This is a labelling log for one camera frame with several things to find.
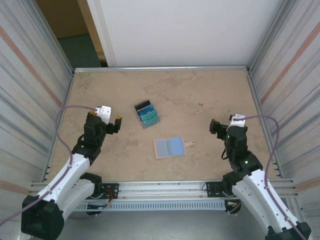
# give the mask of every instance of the beige marble surface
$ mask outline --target beige marble surface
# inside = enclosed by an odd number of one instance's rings
[[[161,122],[142,129],[134,105],[146,99]],[[111,122],[117,115],[123,117],[121,130],[106,136],[101,154],[88,170],[103,181],[221,179],[231,168],[221,159],[223,142],[209,132],[211,119],[229,124],[230,114],[257,114],[242,70],[77,73],[68,105],[107,105],[112,107]],[[66,111],[60,132],[71,148],[83,134],[87,112]],[[252,119],[246,125],[249,149],[266,166],[269,152],[260,122]],[[187,147],[187,155],[156,159],[153,140],[178,136],[196,144]],[[67,151],[58,143],[49,179],[67,159]]]

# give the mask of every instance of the orange stripe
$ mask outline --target orange stripe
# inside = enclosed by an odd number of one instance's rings
[[[11,50],[17,55],[17,57],[21,60],[23,65],[29,70],[29,72],[38,80],[41,86],[46,90],[46,92],[51,96],[51,98],[61,107],[62,103],[58,99],[58,97],[54,94],[53,91],[49,88],[46,82],[42,79],[40,74],[36,71],[36,69],[32,66],[32,64],[28,61],[28,59],[23,55],[23,53],[19,50],[17,45],[12,41],[6,31],[0,26],[0,36],[6,42],[6,44],[11,48]]]
[[[0,180],[0,189],[25,195],[29,193],[29,189],[2,180]]]
[[[320,186],[320,176],[295,185],[295,189],[300,192],[317,186]]]
[[[276,78],[274,83],[271,85],[269,90],[266,92],[266,94],[261,99],[261,103],[264,104],[266,99],[269,97],[271,92],[275,89],[275,87],[279,84],[279,82],[284,78],[284,76],[288,73],[289,69],[293,66],[293,64],[297,61],[297,59],[304,53],[304,51],[307,49],[307,47],[312,43],[312,41],[316,38],[318,33],[320,32],[320,22],[315,26],[315,28],[312,30],[312,32],[309,34],[309,36],[304,40],[301,47],[298,49],[296,54],[293,56],[291,61],[287,64],[287,66],[282,70],[280,75]]]

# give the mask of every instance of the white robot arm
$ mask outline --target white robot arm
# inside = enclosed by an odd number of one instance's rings
[[[79,137],[72,150],[72,161],[69,158],[61,171],[37,196],[28,195],[24,199],[22,207],[45,196],[22,213],[23,233],[44,240],[57,239],[72,211],[89,196],[97,197],[102,193],[101,177],[85,172],[100,154],[106,134],[118,133],[120,130],[122,118],[117,117],[112,124],[109,123],[110,116],[111,107],[108,106],[97,107],[95,112],[89,112],[84,124],[84,134]]]
[[[245,116],[236,114],[230,116],[230,120],[228,126],[212,119],[209,129],[224,141],[225,150],[221,157],[228,159],[233,169],[223,176],[223,191],[227,195],[236,195],[246,205],[261,225],[266,240],[308,239],[309,225],[299,222],[289,211],[270,184],[257,157],[248,150]]]

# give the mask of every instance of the doorway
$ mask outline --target doorway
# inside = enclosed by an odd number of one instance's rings
[[[36,0],[73,69],[107,67],[87,0]]]

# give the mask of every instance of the cable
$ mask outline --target cable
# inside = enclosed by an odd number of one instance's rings
[[[70,157],[70,161],[69,161],[69,166],[66,168],[66,170],[64,171],[64,173],[62,174],[62,176],[56,181],[56,183],[54,185],[52,185],[52,187],[49,189],[49,191],[47,191],[46,193],[44,193],[42,196],[40,196],[37,200],[33,201],[32,203],[30,203],[29,205],[25,206],[24,208],[20,209],[19,211],[17,211],[16,213],[12,214],[11,216],[7,217],[6,219],[4,219],[3,221],[0,222],[0,227],[7,223],[8,221],[10,221],[11,219],[13,219],[14,217],[22,214],[24,211],[28,210],[29,208],[33,207],[34,205],[36,205],[37,203],[39,203],[42,199],[44,199],[50,192],[52,192],[52,190],[64,179],[64,177],[67,175],[67,173],[70,170],[70,166],[73,162],[73,155],[72,155],[72,151],[70,149],[70,147],[66,144],[65,141],[63,141],[59,135],[59,127],[58,127],[58,122],[59,122],[59,118],[60,115],[66,110],[66,109],[70,109],[70,108],[80,108],[80,109],[88,109],[91,111],[96,111],[95,108],[92,107],[88,107],[88,106],[82,106],[82,105],[70,105],[70,106],[65,106],[63,108],[61,108],[59,110],[59,112],[56,114],[55,117],[55,134],[58,138],[58,140],[65,146],[65,148],[67,149],[68,153],[69,153],[69,157]]]
[[[224,149],[223,152],[222,152],[222,154],[221,154],[222,160],[226,160],[226,159],[229,158],[228,153],[227,153],[226,155],[225,155],[225,153],[226,153],[226,149]]]
[[[105,194],[105,196],[109,199],[109,203],[111,203],[111,200],[114,199],[114,194],[113,192],[110,190],[110,189],[103,189],[103,193]]]
[[[202,188],[201,188],[202,191],[205,191],[205,192],[208,191],[208,189],[207,189],[207,190],[204,190],[204,186],[205,186],[206,184],[207,184],[207,183],[205,182],[205,183],[202,185]]]
[[[272,159],[275,155],[276,152],[276,148],[278,145],[278,141],[279,141],[279,135],[280,135],[280,127],[279,127],[279,123],[276,119],[274,119],[272,116],[268,116],[268,115],[254,115],[254,116],[248,116],[248,117],[244,117],[244,118],[239,118],[236,119],[234,118],[234,121],[243,121],[243,120],[249,120],[249,119],[256,119],[256,118],[264,118],[264,119],[270,119],[272,121],[274,121],[275,125],[276,125],[276,138],[275,138],[275,142],[274,142],[274,146],[272,149],[272,152],[270,154],[269,160],[266,164],[266,168],[265,168],[265,174],[264,174],[264,186],[267,190],[267,192],[269,193],[271,199],[273,200],[274,204],[277,206],[277,208],[280,210],[280,212],[282,213],[282,215],[285,217],[285,219],[290,223],[290,225],[293,227],[293,229],[297,232],[297,234],[301,237],[301,239],[303,240],[307,240],[305,238],[305,236],[299,231],[299,229],[295,226],[295,224],[289,219],[288,215],[286,214],[286,212],[281,208],[280,204],[277,202],[277,200],[275,199],[275,197],[273,196],[272,192],[270,191],[269,187],[268,187],[268,171],[269,171],[269,167],[271,165]]]
[[[237,208],[239,208],[241,206],[241,201],[234,207],[234,209],[232,209],[231,211],[228,211],[228,214],[232,214]]]

